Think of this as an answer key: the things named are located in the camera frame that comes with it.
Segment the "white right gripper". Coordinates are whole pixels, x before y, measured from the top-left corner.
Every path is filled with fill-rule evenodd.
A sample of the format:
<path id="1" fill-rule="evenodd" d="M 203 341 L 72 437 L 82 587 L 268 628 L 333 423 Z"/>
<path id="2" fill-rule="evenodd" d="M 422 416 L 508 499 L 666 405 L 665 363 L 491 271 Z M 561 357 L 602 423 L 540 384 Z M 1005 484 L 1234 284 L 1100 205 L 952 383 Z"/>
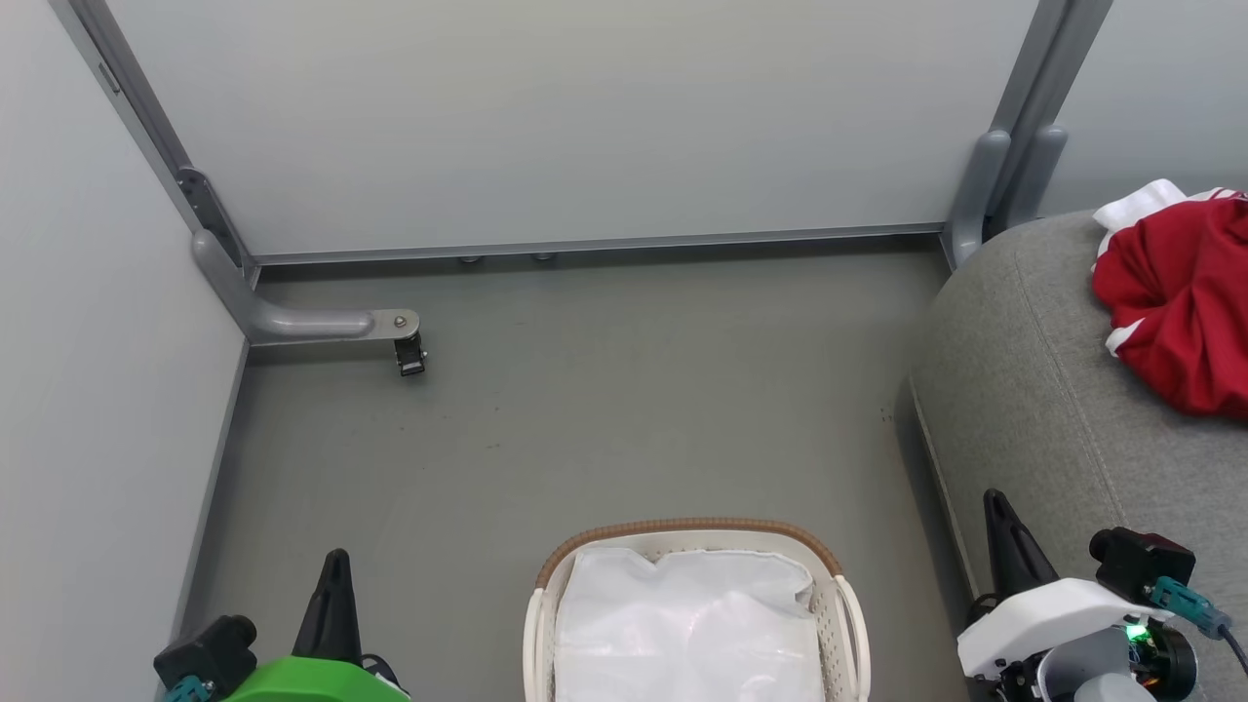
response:
<path id="1" fill-rule="evenodd" d="M 1162 610 L 1062 578 L 1006 493 L 986 488 L 993 595 L 955 641 L 963 676 L 1001 702 L 1157 702 L 1133 675 L 1127 626 Z"/>

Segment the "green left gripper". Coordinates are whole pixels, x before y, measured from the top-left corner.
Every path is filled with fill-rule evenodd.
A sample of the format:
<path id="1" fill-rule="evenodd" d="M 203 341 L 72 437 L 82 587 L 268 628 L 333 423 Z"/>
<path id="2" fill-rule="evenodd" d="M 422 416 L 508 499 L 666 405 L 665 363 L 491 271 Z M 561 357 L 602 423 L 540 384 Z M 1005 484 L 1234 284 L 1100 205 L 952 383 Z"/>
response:
<path id="1" fill-rule="evenodd" d="M 331 550 L 295 635 L 293 656 L 262 665 L 223 702 L 411 702 L 396 685 L 357 665 L 359 621 L 349 555 Z"/>

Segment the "white plastic laundry basket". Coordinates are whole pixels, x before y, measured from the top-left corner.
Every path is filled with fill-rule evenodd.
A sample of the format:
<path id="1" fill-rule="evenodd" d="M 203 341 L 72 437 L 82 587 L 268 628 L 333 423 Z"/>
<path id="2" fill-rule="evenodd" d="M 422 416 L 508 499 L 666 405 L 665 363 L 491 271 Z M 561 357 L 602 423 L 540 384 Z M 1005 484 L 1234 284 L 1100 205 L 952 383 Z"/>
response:
<path id="1" fill-rule="evenodd" d="M 525 702 L 557 702 L 557 615 L 579 552 L 594 547 L 630 548 L 658 560 L 689 551 L 746 550 L 781 555 L 814 578 L 807 608 L 814 613 L 826 702 L 869 702 L 869 627 L 850 582 L 832 551 L 792 523 L 740 517 L 681 517 L 602 526 L 565 540 L 535 575 L 525 610 L 522 672 Z"/>

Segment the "white cloth basket liner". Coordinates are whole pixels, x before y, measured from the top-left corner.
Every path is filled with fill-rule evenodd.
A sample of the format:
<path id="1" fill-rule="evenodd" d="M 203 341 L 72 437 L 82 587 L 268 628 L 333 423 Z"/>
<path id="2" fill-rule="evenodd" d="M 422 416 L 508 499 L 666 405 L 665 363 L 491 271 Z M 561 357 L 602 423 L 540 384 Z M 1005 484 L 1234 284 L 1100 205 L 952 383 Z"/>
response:
<path id="1" fill-rule="evenodd" d="M 554 702 L 825 702 L 814 577 L 741 550 L 592 548 L 554 631 Z"/>

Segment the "grey fabric sofa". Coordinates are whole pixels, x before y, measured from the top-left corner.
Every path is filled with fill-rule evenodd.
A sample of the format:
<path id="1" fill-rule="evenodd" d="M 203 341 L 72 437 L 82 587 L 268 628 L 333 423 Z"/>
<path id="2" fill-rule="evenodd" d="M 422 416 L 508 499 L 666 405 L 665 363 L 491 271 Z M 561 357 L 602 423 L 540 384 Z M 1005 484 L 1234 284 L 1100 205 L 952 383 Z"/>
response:
<path id="1" fill-rule="evenodd" d="M 1090 578 L 1090 538 L 1151 530 L 1248 650 L 1248 423 L 1177 413 L 1106 349 L 1090 214 L 995 236 L 941 289 L 911 393 L 970 587 L 993 587 L 983 493 L 1003 490 L 1051 565 Z"/>

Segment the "red garment with white trim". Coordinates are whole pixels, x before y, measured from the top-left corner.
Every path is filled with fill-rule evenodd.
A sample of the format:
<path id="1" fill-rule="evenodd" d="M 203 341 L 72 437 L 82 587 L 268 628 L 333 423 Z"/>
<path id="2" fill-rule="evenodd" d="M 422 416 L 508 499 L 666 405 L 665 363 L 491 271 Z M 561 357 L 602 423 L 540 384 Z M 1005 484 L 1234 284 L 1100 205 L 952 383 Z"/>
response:
<path id="1" fill-rule="evenodd" d="M 1107 232 L 1091 279 L 1109 353 L 1171 408 L 1248 422 L 1248 194 L 1216 189 Z"/>

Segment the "grey partition bottom rail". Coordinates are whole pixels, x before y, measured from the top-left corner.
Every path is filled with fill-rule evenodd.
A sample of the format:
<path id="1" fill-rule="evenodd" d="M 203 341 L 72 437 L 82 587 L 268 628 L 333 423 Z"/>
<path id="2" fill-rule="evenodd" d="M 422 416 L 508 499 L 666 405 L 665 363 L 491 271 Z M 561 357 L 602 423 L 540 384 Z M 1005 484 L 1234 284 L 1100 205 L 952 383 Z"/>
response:
<path id="1" fill-rule="evenodd" d="M 218 425 L 218 436 L 215 440 L 213 448 L 213 461 L 208 466 L 208 473 L 206 480 L 205 493 L 202 502 L 200 505 L 198 520 L 196 523 L 196 530 L 193 533 L 193 540 L 191 542 L 190 556 L 187 560 L 186 570 L 183 570 L 183 581 L 181 591 L 178 591 L 177 608 L 175 610 L 173 625 L 171 625 L 168 643 L 173 640 L 178 640 L 182 635 L 183 622 L 186 622 L 187 610 L 190 607 L 193 596 L 193 582 L 196 577 L 196 570 L 198 567 L 198 560 L 203 548 L 205 535 L 207 532 L 207 523 L 210 518 L 211 510 L 213 510 L 213 496 L 215 485 L 218 483 L 218 471 L 221 471 L 221 461 L 223 457 L 223 448 L 228 443 L 230 427 L 232 425 L 232 417 L 235 413 L 238 391 L 245 378 L 245 368 L 247 365 L 247 357 L 250 357 L 251 344 L 245 339 L 242 342 L 237 363 L 233 373 L 233 378 L 230 385 L 230 393 L 223 405 L 223 415 L 221 418 L 221 425 Z"/>
<path id="2" fill-rule="evenodd" d="M 424 246 L 424 249 L 367 250 L 366 252 L 255 254 L 255 264 L 267 266 L 354 265 L 412 259 L 480 259 L 527 256 L 528 254 L 629 252 L 630 250 L 689 249 L 689 246 L 731 246 L 750 244 L 805 244 L 836 239 L 938 235 L 943 222 L 910 225 L 869 225 L 831 229 L 797 229 L 689 236 L 646 236 L 562 241 L 560 244 L 493 244 L 470 246 Z"/>

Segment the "grey post with long foot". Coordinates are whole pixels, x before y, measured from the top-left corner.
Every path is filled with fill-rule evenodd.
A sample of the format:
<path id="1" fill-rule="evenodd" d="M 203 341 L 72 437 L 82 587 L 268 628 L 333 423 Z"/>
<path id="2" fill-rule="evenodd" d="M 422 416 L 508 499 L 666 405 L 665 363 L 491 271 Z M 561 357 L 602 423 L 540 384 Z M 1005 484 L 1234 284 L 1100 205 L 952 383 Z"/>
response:
<path id="1" fill-rule="evenodd" d="M 107 0 L 44 0 L 97 80 L 166 204 L 181 219 L 178 254 L 198 284 L 252 347 L 392 344 L 421 350 L 421 319 L 411 309 L 307 309 L 255 289 L 261 265 L 223 209 L 221 195 L 183 147 L 139 65 Z"/>

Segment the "grey metal partition post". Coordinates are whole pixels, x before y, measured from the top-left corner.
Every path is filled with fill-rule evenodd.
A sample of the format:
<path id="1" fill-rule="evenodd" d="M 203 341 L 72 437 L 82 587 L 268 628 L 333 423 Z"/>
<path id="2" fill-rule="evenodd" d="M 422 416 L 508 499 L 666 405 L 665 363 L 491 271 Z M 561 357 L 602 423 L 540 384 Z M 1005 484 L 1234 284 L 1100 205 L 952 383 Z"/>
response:
<path id="1" fill-rule="evenodd" d="M 1033 221 L 1070 129 L 1058 115 L 1114 0 L 1037 0 L 993 122 L 972 147 L 940 244 L 957 270 L 986 240 Z"/>

